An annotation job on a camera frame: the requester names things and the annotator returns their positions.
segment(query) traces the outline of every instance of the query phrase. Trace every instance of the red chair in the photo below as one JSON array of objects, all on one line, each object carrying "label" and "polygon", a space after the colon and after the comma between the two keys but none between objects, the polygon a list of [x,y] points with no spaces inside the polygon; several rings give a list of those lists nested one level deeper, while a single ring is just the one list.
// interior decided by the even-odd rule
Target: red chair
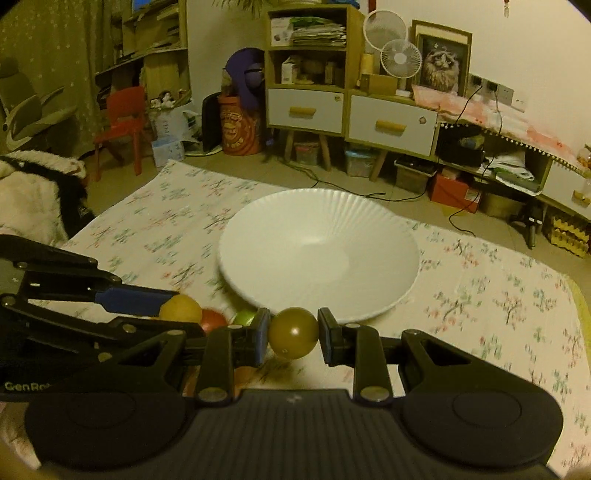
[{"label": "red chair", "polygon": [[115,157],[119,163],[124,158],[110,143],[111,140],[120,137],[132,137],[134,142],[135,174],[142,173],[142,155],[139,149],[139,137],[144,137],[150,143],[150,138],[144,131],[145,125],[145,92],[144,87],[130,87],[107,97],[107,116],[111,129],[97,134],[94,139],[96,159],[96,181],[100,180],[99,148],[105,148]]}]

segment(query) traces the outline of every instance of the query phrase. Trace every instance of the egg carton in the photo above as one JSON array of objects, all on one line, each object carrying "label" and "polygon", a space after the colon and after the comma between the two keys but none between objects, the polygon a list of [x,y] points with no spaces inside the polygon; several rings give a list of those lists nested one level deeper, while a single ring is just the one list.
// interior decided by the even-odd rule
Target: egg carton
[{"label": "egg carton", "polygon": [[589,242],[589,234],[587,233],[589,224],[583,220],[576,219],[563,212],[554,211],[550,214],[549,223],[553,228],[568,232],[582,242]]},{"label": "egg carton", "polygon": [[578,238],[570,232],[563,232],[557,228],[551,228],[547,232],[547,236],[551,244],[565,248],[578,257],[584,258],[589,251],[587,242],[578,240]]}]

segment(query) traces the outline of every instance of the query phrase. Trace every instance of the cardboard box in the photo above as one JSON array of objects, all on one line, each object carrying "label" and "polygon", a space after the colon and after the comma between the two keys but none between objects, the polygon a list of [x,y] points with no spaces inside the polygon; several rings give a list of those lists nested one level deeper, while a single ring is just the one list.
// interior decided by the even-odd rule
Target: cardboard box
[{"label": "cardboard box", "polygon": [[294,32],[292,18],[271,18],[271,47],[291,46],[291,35]]},{"label": "cardboard box", "polygon": [[300,66],[297,59],[289,57],[281,64],[281,83],[284,85],[295,84],[300,72]]},{"label": "cardboard box", "polygon": [[398,79],[390,75],[369,75],[368,93],[370,95],[396,95]]},{"label": "cardboard box", "polygon": [[481,192],[471,189],[467,183],[447,179],[438,173],[435,175],[435,182],[429,198],[432,202],[475,213],[481,196]]}]

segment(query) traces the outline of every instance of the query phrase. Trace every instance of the red ball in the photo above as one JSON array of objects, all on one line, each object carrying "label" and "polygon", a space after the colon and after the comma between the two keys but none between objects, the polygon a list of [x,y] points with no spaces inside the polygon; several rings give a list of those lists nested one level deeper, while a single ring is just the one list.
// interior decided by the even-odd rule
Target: red ball
[{"label": "red ball", "polygon": [[203,309],[203,317],[201,318],[201,328],[208,335],[213,329],[225,327],[228,325],[226,317],[220,312],[212,309]]}]

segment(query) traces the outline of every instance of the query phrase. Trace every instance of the stack of papers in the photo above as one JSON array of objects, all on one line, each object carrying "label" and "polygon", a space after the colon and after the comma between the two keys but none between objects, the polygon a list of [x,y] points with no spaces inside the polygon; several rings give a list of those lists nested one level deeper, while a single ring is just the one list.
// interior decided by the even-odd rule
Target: stack of papers
[{"label": "stack of papers", "polygon": [[296,29],[291,36],[291,42],[294,46],[303,47],[345,47],[345,30],[343,25],[337,23],[310,25]]}]

